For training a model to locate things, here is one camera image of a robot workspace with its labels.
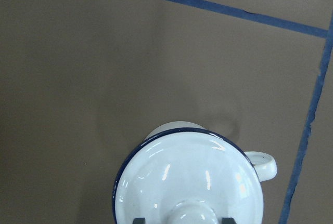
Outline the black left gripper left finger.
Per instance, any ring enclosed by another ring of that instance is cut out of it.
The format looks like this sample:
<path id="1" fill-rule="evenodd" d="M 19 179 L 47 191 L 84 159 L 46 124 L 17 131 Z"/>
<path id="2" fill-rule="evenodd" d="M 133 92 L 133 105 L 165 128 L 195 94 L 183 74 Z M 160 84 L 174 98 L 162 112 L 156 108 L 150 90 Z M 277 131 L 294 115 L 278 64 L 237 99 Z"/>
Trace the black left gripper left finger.
<path id="1" fill-rule="evenodd" d="M 145 218 L 134 218 L 132 224 L 145 224 L 146 219 Z"/>

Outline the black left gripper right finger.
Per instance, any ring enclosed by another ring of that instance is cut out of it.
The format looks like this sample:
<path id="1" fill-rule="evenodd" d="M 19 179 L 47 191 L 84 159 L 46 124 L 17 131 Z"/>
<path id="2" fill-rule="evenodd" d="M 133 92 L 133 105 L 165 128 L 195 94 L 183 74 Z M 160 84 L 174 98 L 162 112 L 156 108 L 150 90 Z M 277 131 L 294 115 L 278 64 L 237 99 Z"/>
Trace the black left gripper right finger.
<path id="1" fill-rule="evenodd" d="M 236 222 L 232 217 L 223 217 L 221 224 L 236 224 Z"/>

